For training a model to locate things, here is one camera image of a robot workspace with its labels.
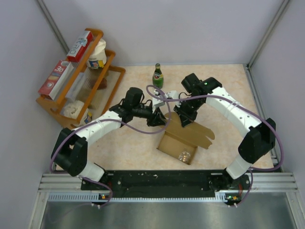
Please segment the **clear plastic wrapper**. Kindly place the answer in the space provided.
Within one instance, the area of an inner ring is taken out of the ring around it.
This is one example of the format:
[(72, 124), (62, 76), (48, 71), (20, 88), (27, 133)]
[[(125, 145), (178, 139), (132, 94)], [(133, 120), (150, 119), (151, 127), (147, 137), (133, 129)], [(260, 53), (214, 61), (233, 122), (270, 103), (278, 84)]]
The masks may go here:
[(191, 159), (191, 154), (187, 151), (182, 151), (179, 154), (178, 159), (186, 164), (189, 164), (189, 161)]

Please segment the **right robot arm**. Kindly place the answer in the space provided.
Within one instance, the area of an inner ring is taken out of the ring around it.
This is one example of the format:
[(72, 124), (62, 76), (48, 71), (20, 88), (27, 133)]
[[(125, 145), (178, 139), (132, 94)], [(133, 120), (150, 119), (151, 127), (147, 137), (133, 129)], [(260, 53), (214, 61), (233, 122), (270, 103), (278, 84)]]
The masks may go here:
[(178, 102), (174, 107), (182, 127), (193, 123), (198, 109), (203, 104), (208, 104), (231, 122), (243, 138), (238, 147), (238, 155), (225, 169), (225, 175), (222, 177), (226, 188), (235, 188), (240, 183), (240, 176), (274, 148), (276, 129), (274, 120), (260, 119), (253, 113), (247, 112), (213, 77), (203, 81), (192, 73), (182, 80), (182, 86), (190, 94), (188, 100)]

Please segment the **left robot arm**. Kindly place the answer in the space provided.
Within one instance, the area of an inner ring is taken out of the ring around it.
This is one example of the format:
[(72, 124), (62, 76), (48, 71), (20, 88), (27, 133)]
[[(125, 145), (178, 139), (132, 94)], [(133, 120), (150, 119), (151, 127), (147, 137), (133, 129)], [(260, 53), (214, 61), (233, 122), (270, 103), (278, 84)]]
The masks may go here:
[(72, 177), (90, 179), (97, 189), (105, 188), (108, 184), (106, 171), (88, 160), (89, 146), (109, 132), (127, 125), (134, 117), (146, 119), (148, 126), (166, 125), (161, 110), (143, 103), (142, 97), (141, 89), (131, 87), (119, 104), (99, 118), (73, 130), (62, 129), (51, 155), (51, 164), (60, 166)]

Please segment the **brown cardboard box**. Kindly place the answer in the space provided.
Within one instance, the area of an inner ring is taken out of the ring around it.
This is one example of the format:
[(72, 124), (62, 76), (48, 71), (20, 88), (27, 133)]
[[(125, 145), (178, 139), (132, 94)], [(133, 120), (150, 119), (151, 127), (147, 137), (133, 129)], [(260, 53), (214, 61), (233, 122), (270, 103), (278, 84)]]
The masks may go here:
[(198, 148), (208, 149), (212, 145), (215, 134), (211, 129), (197, 122), (182, 127), (180, 118), (175, 112), (171, 113), (170, 118), (157, 149), (177, 160), (182, 151), (187, 151), (191, 154), (187, 164), (190, 165)]

